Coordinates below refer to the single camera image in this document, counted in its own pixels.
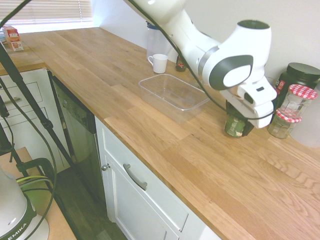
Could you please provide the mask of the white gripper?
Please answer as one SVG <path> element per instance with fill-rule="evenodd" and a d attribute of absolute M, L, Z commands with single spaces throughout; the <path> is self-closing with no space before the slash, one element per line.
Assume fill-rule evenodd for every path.
<path fill-rule="evenodd" d="M 275 90 L 272 86 L 240 87 L 241 97 L 237 97 L 230 90 L 220 91 L 226 99 L 225 108 L 229 116 L 236 117 L 237 110 L 246 119 L 242 136 L 247 136 L 255 127 L 260 129 L 271 121 L 274 110 L 272 100 L 275 99 Z"/>

